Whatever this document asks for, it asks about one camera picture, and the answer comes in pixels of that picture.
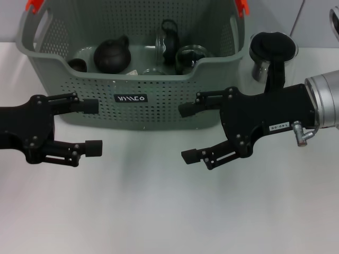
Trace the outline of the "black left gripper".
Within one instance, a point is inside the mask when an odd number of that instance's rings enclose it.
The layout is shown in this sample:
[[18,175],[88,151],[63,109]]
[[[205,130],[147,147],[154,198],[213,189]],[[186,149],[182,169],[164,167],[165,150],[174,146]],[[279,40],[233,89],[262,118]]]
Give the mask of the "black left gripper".
[[79,99],[77,93],[33,95],[20,106],[1,107],[1,149],[22,152],[30,164],[42,162],[77,167],[82,155],[102,156],[103,141],[84,143],[52,141],[54,115],[81,112],[98,114],[97,99]]

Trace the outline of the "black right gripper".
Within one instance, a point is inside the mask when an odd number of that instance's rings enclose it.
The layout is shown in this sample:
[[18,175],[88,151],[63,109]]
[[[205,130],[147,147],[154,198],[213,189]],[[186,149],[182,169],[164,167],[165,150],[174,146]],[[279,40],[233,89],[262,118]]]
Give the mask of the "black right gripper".
[[315,108],[303,84],[258,95],[244,95],[236,87],[198,92],[194,102],[178,106],[181,117],[210,110],[219,112],[227,141],[181,152],[186,164],[202,160],[208,170],[250,157],[258,139],[290,131],[295,121],[305,128],[315,126]]

